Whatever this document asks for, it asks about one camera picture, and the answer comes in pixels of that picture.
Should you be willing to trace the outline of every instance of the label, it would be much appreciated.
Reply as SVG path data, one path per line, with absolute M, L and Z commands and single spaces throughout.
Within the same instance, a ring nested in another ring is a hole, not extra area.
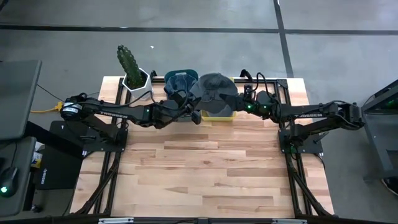
M 103 111 L 100 111 L 99 113 L 102 114 L 102 115 L 112 116 L 112 117 L 115 117 L 115 118 L 128 118 L 126 115 L 121 115 L 121 114 L 114 114 L 114 113 L 103 112 Z
M 47 169 L 44 168 L 44 170 L 43 170 L 43 176 L 42 176 L 42 181 L 40 182 L 41 184 L 44 184 L 46 173 L 47 173 Z
M 303 114 L 300 116 L 297 116 L 298 118 L 321 118 L 323 115 L 322 114 Z
M 72 102 L 65 103 L 63 105 L 63 109 L 62 109 L 62 111 L 69 111 L 72 113 L 78 113 L 79 110 L 81 110 L 81 106 L 78 104 L 72 103 Z

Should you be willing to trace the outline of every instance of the white logo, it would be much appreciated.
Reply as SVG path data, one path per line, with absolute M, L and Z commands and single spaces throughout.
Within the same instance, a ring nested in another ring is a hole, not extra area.
M 297 116 L 298 118 L 321 118 L 322 114 L 303 114 L 300 116 Z
M 113 117 L 117 117 L 117 118 L 127 118 L 127 116 L 125 115 L 120 115 L 120 114 L 114 114 L 114 113 L 108 113 L 108 112 L 99 112 L 102 115 L 106 115 L 106 116 L 113 116 Z
M 45 180 L 45 175 L 46 175 L 46 173 L 47 173 L 47 168 L 44 168 L 41 184 L 44 184 L 44 180 Z

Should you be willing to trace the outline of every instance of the yellow cable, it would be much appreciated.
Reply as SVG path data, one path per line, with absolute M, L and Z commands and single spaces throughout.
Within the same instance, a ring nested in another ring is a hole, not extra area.
M 47 112 L 50 112 L 50 111 L 55 111 L 56 109 L 55 108 L 52 108 L 52 109 L 49 109 L 49 110 L 43 110 L 43 111 L 30 111 L 31 113 L 47 113 Z
M 63 107 L 63 103 L 62 102 L 58 102 L 58 104 L 52 109 L 43 110 L 43 111 L 30 111 L 30 112 L 31 113 L 47 113 L 47 112 L 56 111 L 56 110 L 60 111 L 62 109 L 62 107 Z

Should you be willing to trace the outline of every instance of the white pot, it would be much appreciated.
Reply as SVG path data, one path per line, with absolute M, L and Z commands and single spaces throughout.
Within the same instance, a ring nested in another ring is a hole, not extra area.
M 148 73 L 146 73 L 143 69 L 139 68 L 139 70 L 141 71 L 141 73 L 145 73 L 145 75 L 147 76 L 147 81 L 145 82 L 145 85 L 141 88 L 137 88 L 135 90 L 131 90 L 128 86 L 127 86 L 127 74 L 125 74 L 124 78 L 123 78 L 123 85 L 124 87 L 126 87 L 126 89 L 131 93 L 132 98 L 137 99 L 138 97 L 140 97 L 142 94 L 144 94 L 147 91 L 151 91 L 153 92 L 154 89 L 152 88 L 152 82 L 150 81 L 150 76 L 148 75 Z M 140 100 L 147 100 L 150 98 L 150 93 L 145 94 L 145 96 L 143 96 Z

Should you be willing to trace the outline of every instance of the potted cactus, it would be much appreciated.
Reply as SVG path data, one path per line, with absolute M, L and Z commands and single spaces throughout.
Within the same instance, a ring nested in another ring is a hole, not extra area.
M 126 75 L 123 79 L 123 85 L 130 91 L 133 98 L 139 98 L 147 91 L 153 91 L 152 83 L 148 73 L 139 68 L 131 51 L 123 46 L 118 46 L 118 59 L 122 65 Z M 146 100 L 150 97 L 150 93 L 145 94 L 141 99 Z

